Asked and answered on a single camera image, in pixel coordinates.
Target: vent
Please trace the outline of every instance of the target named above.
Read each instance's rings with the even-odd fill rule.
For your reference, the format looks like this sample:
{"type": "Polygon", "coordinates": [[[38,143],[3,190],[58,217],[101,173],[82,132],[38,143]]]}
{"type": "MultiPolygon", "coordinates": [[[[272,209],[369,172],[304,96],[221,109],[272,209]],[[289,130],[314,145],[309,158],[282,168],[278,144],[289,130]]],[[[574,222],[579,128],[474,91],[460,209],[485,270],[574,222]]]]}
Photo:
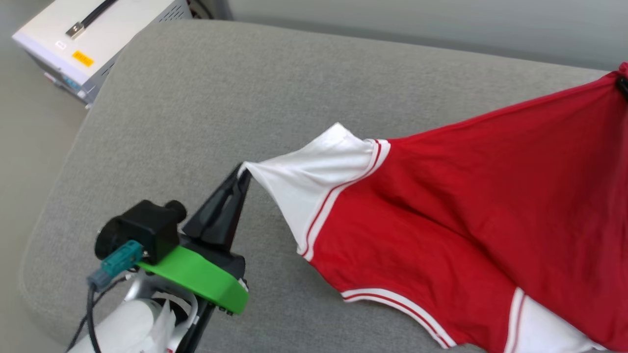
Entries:
{"type": "Polygon", "coordinates": [[[109,72],[111,72],[111,68],[114,66],[114,64],[115,63],[109,65],[109,67],[107,67],[100,76],[107,76],[107,75],[109,75],[109,72]]]}
{"type": "Polygon", "coordinates": [[[185,9],[181,8],[181,5],[173,7],[168,13],[163,15],[159,22],[173,21],[175,19],[182,19],[185,14],[185,9]]]}

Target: gray sofa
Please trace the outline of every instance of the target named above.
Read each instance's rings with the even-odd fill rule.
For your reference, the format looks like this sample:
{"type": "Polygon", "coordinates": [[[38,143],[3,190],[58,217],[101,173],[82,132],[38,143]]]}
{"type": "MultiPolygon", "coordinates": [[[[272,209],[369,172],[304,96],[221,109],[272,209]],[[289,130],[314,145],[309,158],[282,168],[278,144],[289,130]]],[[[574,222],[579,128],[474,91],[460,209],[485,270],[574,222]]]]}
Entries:
{"type": "MultiPolygon", "coordinates": [[[[394,138],[603,74],[253,24],[150,26],[107,79],[41,214],[20,274],[24,305],[68,342],[85,311],[85,277],[99,265],[97,231],[143,198],[195,210],[238,162],[298,149],[337,121],[358,137],[394,138]]],[[[440,350],[401,312],[344,304],[295,249],[252,183],[234,244],[251,299],[241,316],[214,315],[199,352],[440,350]]],[[[97,320],[126,289],[106,296],[97,320]]]]}

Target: red stripe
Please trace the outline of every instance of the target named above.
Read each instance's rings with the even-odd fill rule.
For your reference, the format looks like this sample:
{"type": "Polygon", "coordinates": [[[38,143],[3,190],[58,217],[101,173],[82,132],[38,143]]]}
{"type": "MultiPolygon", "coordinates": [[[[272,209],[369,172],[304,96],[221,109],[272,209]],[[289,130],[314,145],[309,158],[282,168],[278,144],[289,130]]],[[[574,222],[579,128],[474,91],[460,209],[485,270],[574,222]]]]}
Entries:
{"type": "Polygon", "coordinates": [[[349,182],[342,183],[340,185],[336,185],[331,190],[329,190],[329,192],[327,193],[327,196],[325,197],[325,200],[323,201],[323,203],[321,204],[320,208],[318,209],[316,217],[314,217],[314,220],[312,221],[312,223],[310,224],[310,228],[308,229],[307,235],[305,236],[305,251],[303,251],[303,255],[301,255],[301,256],[305,257],[305,254],[308,253],[308,250],[310,248],[310,234],[312,232],[312,228],[314,228],[314,224],[318,220],[318,217],[320,216],[321,212],[323,212],[323,209],[325,208],[325,204],[327,203],[327,200],[329,199],[329,196],[331,196],[332,192],[334,190],[336,190],[337,188],[342,187],[342,186],[344,186],[346,184],[358,182],[359,180],[365,178],[371,172],[371,170],[373,170],[373,168],[375,168],[375,166],[377,165],[377,160],[379,159],[379,154],[380,154],[382,149],[381,149],[381,145],[379,144],[379,141],[375,140],[375,142],[377,143],[377,154],[375,155],[375,163],[373,163],[373,165],[369,168],[369,170],[362,177],[360,177],[360,178],[358,178],[356,180],[351,180],[349,182]]]}
{"type": "Polygon", "coordinates": [[[517,341],[519,340],[519,326],[521,325],[521,312],[523,311],[523,300],[526,298],[526,295],[521,296],[521,303],[519,304],[519,312],[517,313],[517,328],[514,332],[514,342],[512,344],[511,353],[515,353],[517,351],[517,341]]]}
{"type": "Polygon", "coordinates": [[[422,316],[421,316],[418,312],[416,312],[416,311],[412,310],[411,308],[409,308],[407,305],[405,305],[405,304],[403,304],[403,303],[400,303],[400,302],[398,302],[398,301],[396,301],[396,300],[390,299],[390,298],[388,298],[388,297],[386,297],[386,296],[382,296],[382,295],[378,295],[378,294],[370,294],[370,293],[369,293],[369,294],[354,294],[354,295],[350,295],[350,296],[348,296],[348,297],[346,297],[346,298],[344,298],[344,299],[345,299],[345,300],[349,300],[349,299],[351,299],[351,298],[355,298],[355,297],[357,297],[357,296],[373,296],[373,297],[375,297],[375,298],[380,298],[380,299],[384,299],[384,300],[386,300],[386,301],[389,301],[389,302],[391,302],[391,303],[395,303],[395,304],[399,305],[400,307],[404,307],[405,309],[407,309],[407,310],[408,310],[408,311],[410,311],[411,313],[415,314],[418,318],[420,318],[420,319],[421,319],[421,321],[422,321],[425,325],[427,325],[427,327],[429,327],[429,328],[430,328],[430,330],[431,330],[432,332],[434,332],[434,334],[436,335],[436,337],[438,337],[438,338],[440,339],[440,341],[441,341],[441,342],[443,342],[443,344],[444,344],[447,348],[451,348],[451,346],[450,346],[450,345],[449,345],[449,344],[445,341],[445,339],[444,339],[443,337],[441,337],[441,335],[439,335],[439,334],[438,334],[438,332],[434,329],[434,327],[432,327],[432,325],[430,325],[430,323],[429,323],[429,322],[427,322],[427,320],[425,320],[425,318],[424,318],[424,317],[422,317],[422,316]]]}

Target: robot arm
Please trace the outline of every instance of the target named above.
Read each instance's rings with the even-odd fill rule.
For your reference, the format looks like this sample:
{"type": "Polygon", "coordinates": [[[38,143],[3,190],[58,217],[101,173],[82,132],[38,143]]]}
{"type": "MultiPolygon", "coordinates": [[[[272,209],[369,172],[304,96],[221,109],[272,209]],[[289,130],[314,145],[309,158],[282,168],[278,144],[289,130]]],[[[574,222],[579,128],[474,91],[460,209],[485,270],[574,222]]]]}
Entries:
{"type": "MultiPolygon", "coordinates": [[[[191,353],[214,309],[240,314],[248,301],[245,261],[230,252],[251,175],[238,166],[183,227],[185,208],[143,200],[100,231],[96,256],[105,260],[129,241],[142,249],[139,271],[124,301],[95,328],[103,353],[191,353]],[[186,311],[165,293],[185,301],[186,311]]],[[[68,349],[95,352],[90,337],[68,349]]]]}

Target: gray wall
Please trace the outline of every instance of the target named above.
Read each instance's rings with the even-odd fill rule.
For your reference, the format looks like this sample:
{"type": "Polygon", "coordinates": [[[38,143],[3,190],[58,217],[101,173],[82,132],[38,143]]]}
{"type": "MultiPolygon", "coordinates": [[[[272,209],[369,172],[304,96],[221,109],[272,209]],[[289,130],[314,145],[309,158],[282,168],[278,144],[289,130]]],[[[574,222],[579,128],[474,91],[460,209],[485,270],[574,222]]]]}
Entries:
{"type": "Polygon", "coordinates": [[[228,0],[237,21],[614,70],[627,0],[228,0]]]}

